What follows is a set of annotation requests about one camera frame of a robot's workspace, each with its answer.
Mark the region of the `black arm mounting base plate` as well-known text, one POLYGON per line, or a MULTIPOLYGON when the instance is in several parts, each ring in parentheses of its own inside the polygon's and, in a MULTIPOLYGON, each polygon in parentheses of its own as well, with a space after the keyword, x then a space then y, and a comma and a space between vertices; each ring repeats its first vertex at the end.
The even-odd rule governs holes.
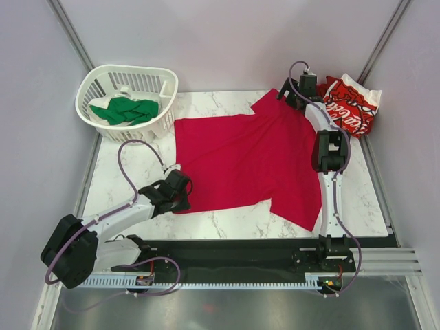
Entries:
POLYGON ((135 242, 141 253, 135 270, 152 270, 159 282, 278 283, 305 279, 307 273, 347 274, 357 268, 350 261, 337 272, 320 269, 313 260, 318 239, 219 239, 135 242))

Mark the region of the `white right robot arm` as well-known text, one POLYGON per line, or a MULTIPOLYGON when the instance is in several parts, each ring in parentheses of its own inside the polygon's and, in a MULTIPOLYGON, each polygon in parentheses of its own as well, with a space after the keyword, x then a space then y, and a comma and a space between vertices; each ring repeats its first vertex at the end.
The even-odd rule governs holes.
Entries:
POLYGON ((349 138, 327 113, 317 92, 317 77, 304 71, 298 80, 288 77, 277 99, 299 110, 316 132, 311 166, 318 174, 322 197, 322 222, 313 261, 325 271, 337 272, 350 261, 347 232, 342 223, 342 174, 351 152, 349 138))

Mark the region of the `crimson red t shirt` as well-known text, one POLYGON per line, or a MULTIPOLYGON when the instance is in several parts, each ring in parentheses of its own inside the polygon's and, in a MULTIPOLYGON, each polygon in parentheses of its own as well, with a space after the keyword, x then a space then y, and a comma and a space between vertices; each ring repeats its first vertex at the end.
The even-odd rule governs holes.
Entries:
POLYGON ((272 213, 313 230, 321 209, 311 165, 316 133, 277 95, 267 92, 251 115, 175 121, 176 161, 193 184, 191 212, 270 200, 272 213))

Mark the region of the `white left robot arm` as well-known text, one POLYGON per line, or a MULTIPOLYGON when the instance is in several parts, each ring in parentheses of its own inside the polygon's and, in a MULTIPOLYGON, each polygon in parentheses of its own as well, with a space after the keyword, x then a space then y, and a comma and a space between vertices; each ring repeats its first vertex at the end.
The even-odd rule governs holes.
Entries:
POLYGON ((189 176, 175 169, 165 179, 135 190, 132 198, 104 212, 84 219, 64 216, 41 252, 41 261, 47 266, 45 283, 62 283, 72 289, 92 273, 113 266, 145 270, 151 262, 150 252, 134 239, 113 241, 112 237, 159 215, 189 210, 192 189, 189 176))

